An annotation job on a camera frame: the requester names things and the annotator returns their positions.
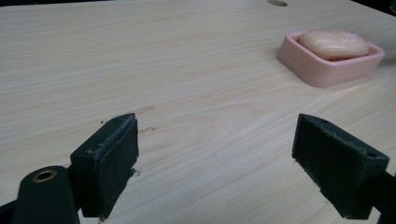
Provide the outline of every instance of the pink tray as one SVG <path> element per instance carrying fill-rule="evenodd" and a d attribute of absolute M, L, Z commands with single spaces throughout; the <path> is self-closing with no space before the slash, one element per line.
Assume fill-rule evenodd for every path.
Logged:
<path fill-rule="evenodd" d="M 304 33 L 286 35 L 276 58 L 300 80 L 313 87 L 326 88 L 368 77 L 385 56 L 384 50 L 368 43 L 370 48 L 366 56 L 339 62 L 326 61 L 297 42 Z"/>

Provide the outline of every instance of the wood grain surface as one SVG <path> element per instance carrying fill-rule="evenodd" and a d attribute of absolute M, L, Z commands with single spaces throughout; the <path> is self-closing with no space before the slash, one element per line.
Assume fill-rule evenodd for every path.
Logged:
<path fill-rule="evenodd" d="M 135 112 L 141 171 L 106 223 L 376 223 L 342 219 L 291 158 L 299 113 L 390 156 L 396 20 L 347 0 L 148 0 L 0 8 L 0 204 Z M 387 53 L 317 89 L 276 60 L 291 32 L 338 28 Z M 80 216 L 81 223 L 98 223 Z"/>

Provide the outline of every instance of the table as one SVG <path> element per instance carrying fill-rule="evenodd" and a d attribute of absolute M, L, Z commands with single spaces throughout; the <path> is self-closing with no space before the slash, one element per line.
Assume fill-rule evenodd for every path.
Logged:
<path fill-rule="evenodd" d="M 106 223 L 376 223 L 342 219 L 291 157 L 300 113 L 390 156 L 396 20 L 347 0 L 146 0 L 0 8 L 0 204 L 135 112 L 141 171 Z M 373 74 L 317 89 L 276 60 L 291 32 L 380 46 Z M 80 216 L 81 223 L 97 218 Z"/>

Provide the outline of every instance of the soap dish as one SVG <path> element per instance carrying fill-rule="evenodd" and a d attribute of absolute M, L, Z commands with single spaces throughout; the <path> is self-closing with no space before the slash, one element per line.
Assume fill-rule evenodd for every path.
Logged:
<path fill-rule="evenodd" d="M 276 58 L 300 80 L 313 87 L 326 88 L 368 77 L 385 56 L 384 50 L 368 42 L 369 53 L 366 56 L 338 62 L 326 61 L 298 43 L 304 33 L 286 35 Z"/>

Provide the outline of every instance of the soap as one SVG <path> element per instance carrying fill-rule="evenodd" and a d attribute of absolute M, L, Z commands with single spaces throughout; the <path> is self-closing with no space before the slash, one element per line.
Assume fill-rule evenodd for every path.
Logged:
<path fill-rule="evenodd" d="M 367 42 L 352 33 L 340 30 L 314 30 L 303 34 L 299 43 L 327 61 L 342 61 L 368 54 Z"/>

